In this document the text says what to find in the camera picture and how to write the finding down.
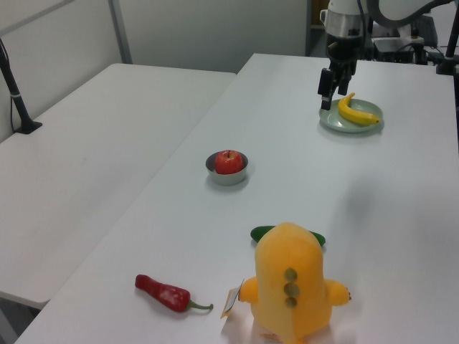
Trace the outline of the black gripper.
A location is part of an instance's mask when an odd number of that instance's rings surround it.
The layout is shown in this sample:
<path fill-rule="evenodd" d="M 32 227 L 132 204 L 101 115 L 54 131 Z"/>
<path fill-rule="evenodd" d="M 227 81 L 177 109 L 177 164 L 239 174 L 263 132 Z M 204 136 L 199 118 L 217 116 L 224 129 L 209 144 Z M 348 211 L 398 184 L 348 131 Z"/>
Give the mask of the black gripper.
<path fill-rule="evenodd" d="M 321 96 L 321 109 L 329 110 L 333 99 L 334 76 L 338 72 L 338 94 L 347 95 L 349 83 L 360 57 L 360 37 L 342 38 L 328 35 L 326 40 L 326 56 L 330 60 L 329 68 L 321 70 L 318 94 Z"/>

